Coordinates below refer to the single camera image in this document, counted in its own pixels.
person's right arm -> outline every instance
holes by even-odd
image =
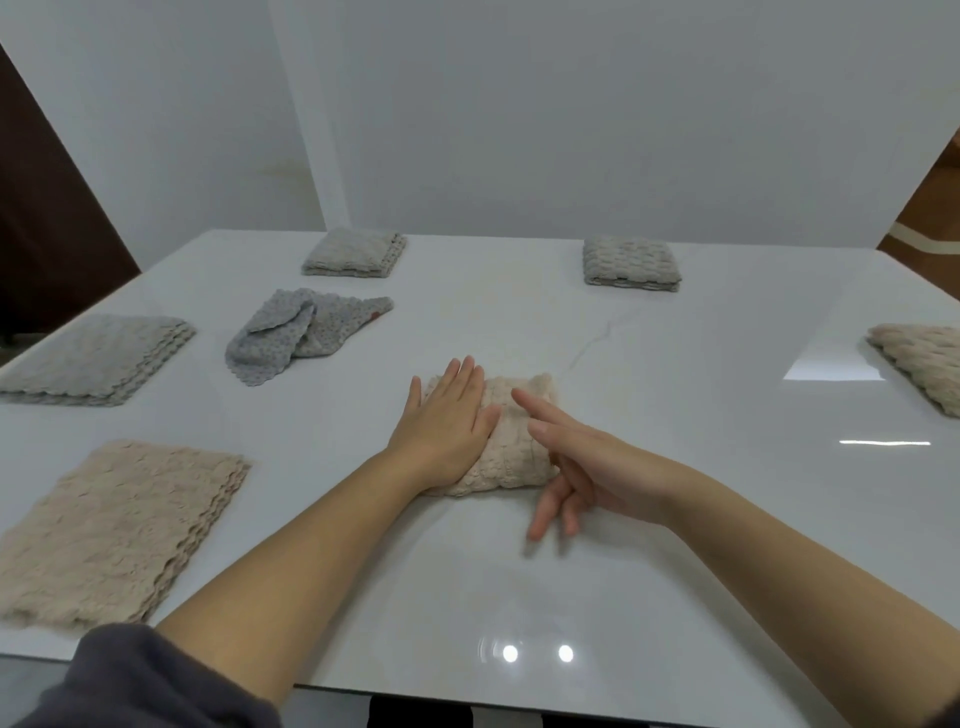
[[[593,504],[676,533],[853,726],[916,728],[960,693],[960,631],[687,466],[516,391],[559,460],[530,526],[579,529]]]

white table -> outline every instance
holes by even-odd
[[[0,405],[0,529],[111,438],[248,455],[257,466],[161,619],[381,448],[411,374],[472,353],[492,375],[553,373],[574,415],[724,480],[960,625],[960,422],[862,342],[881,322],[956,324],[960,303],[885,255],[676,245],[670,294],[584,285],[569,240],[412,236],[388,279],[304,278],[318,238],[212,231],[99,304],[200,333],[121,407]],[[228,340],[299,286],[396,309],[328,359],[245,387]],[[669,533],[597,513],[574,543],[529,549],[536,495],[417,500],[302,683],[722,728],[841,724]],[[0,630],[0,653],[68,659],[74,645]]]

textured towel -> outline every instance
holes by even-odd
[[[423,393],[426,399],[437,382],[434,376]],[[465,496],[477,491],[494,488],[519,488],[524,485],[545,485],[557,470],[550,464],[546,448],[527,432],[530,416],[514,402],[510,391],[518,387],[550,402],[557,401],[557,391],[550,375],[537,375],[532,379],[510,379],[498,376],[487,379],[481,405],[500,404],[503,410],[490,441],[480,459],[460,480],[443,488],[431,488],[429,496]]]
[[[591,285],[676,291],[681,276],[666,243],[595,235],[584,241],[584,279]]]
[[[196,332],[168,316],[90,314],[0,377],[0,397],[41,404],[123,404]]]
[[[394,307],[389,298],[354,299],[309,288],[278,290],[227,344],[227,366],[255,387],[294,357],[330,356],[363,326]]]
[[[303,262],[306,276],[356,276],[385,279],[407,247],[399,232],[334,228]]]
[[[0,618],[146,619],[249,468],[239,455],[134,440],[95,449],[0,538]]]
[[[867,336],[951,417],[960,417],[960,328],[882,324]]]

white wall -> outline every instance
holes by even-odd
[[[956,0],[274,2],[357,225],[874,247],[960,126]]]
[[[142,268],[323,228],[266,0],[8,0],[0,43]]]

person's left arm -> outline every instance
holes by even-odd
[[[156,631],[253,695],[279,705],[373,547],[419,493],[460,478],[499,408],[484,373],[450,362],[420,404],[420,381],[389,445],[185,601]]]

